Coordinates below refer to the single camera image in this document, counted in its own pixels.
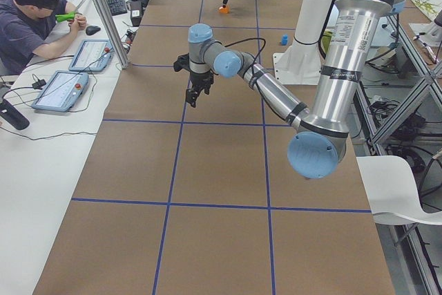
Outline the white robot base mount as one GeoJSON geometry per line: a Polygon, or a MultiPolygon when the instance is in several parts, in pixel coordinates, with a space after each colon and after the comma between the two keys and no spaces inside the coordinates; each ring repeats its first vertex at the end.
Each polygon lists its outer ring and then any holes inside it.
{"type": "Polygon", "coordinates": [[[302,0],[293,43],[284,53],[273,55],[276,79],[284,85],[316,85],[321,59],[318,44],[328,22],[333,0],[302,0]]]}

